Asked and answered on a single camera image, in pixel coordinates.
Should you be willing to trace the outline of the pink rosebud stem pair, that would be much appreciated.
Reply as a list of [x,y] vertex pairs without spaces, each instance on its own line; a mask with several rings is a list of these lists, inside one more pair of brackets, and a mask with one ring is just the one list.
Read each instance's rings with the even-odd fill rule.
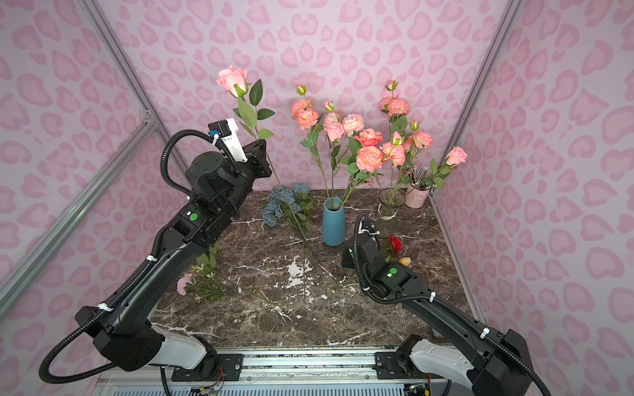
[[325,114],[323,126],[327,135],[330,147],[330,168],[331,168],[331,192],[335,193],[335,174],[338,169],[337,155],[340,151],[339,142],[344,135],[343,118],[336,111],[333,102],[324,103]]

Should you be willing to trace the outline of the pink artificial rose stem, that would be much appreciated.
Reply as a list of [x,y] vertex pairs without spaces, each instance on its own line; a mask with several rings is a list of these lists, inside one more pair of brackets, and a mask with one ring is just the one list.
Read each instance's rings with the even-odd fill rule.
[[421,180],[420,186],[442,189],[445,179],[458,165],[465,163],[467,158],[468,155],[462,148],[454,147],[442,163],[438,163],[435,159],[431,162],[429,174]]

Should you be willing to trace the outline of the large pink rose stem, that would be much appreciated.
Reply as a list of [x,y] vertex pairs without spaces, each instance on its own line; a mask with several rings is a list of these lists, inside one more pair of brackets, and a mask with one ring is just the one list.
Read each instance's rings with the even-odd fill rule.
[[383,141],[382,133],[373,129],[361,130],[354,138],[363,147],[378,146]]

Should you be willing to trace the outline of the pale pink rose spray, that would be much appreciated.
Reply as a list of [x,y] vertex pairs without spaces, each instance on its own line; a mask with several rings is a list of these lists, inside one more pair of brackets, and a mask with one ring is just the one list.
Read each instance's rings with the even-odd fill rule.
[[354,133],[364,129],[363,117],[358,114],[347,115],[342,121],[345,135],[352,137]]

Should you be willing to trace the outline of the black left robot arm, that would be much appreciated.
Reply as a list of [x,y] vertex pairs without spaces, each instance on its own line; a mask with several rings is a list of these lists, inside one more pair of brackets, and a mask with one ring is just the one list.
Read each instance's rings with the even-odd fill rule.
[[[197,137],[216,146],[200,154],[186,171],[186,188],[170,178],[168,161],[178,141]],[[242,147],[243,160],[231,153],[217,130],[182,130],[166,143],[160,173],[172,188],[188,196],[187,203],[155,236],[148,257],[104,302],[84,306],[75,316],[78,328],[44,357],[39,377],[47,384],[69,384],[120,368],[136,371],[145,366],[173,368],[171,379],[224,382],[239,378],[240,364],[219,354],[201,336],[182,336],[155,328],[152,309],[186,268],[217,242],[237,219],[254,181],[268,178],[267,143],[255,140]],[[75,339],[87,334],[107,364],[71,376],[57,376],[51,365]]]

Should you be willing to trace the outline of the pink peony spray stem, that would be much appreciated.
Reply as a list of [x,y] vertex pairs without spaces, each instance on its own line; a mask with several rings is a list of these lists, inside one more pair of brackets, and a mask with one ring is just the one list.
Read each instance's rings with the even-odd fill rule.
[[390,139],[381,146],[383,160],[392,165],[391,187],[386,196],[386,202],[394,205],[397,196],[402,192],[406,184],[412,182],[410,175],[414,171],[414,160],[423,150],[430,149],[433,138],[423,132],[419,122],[408,120],[411,106],[406,99],[402,99],[396,93],[399,83],[390,80],[386,86],[389,95],[381,99],[380,110],[387,116]]

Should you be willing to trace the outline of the cream pink rose bunch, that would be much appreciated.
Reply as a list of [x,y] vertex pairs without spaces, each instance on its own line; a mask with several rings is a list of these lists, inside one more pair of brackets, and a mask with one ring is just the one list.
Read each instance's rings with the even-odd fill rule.
[[363,146],[359,141],[353,140],[349,148],[352,153],[338,160],[340,167],[348,172],[348,186],[341,198],[343,204],[347,203],[360,186],[373,179],[378,180],[379,171],[385,164],[391,163],[394,167],[398,167],[406,162],[407,150],[403,145],[393,145],[391,142],[377,147],[376,145]]

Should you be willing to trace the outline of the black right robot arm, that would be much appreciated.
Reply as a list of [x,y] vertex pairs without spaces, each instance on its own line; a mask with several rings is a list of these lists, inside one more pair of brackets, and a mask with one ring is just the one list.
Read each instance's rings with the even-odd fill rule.
[[409,267],[381,253],[380,232],[366,215],[357,217],[344,244],[342,265],[355,270],[361,290],[379,305],[399,305],[422,319],[448,346],[412,334],[392,352],[378,352],[374,369],[381,380],[444,378],[475,395],[524,395],[535,385],[550,390],[533,369],[528,343],[519,333],[498,329],[459,310]]

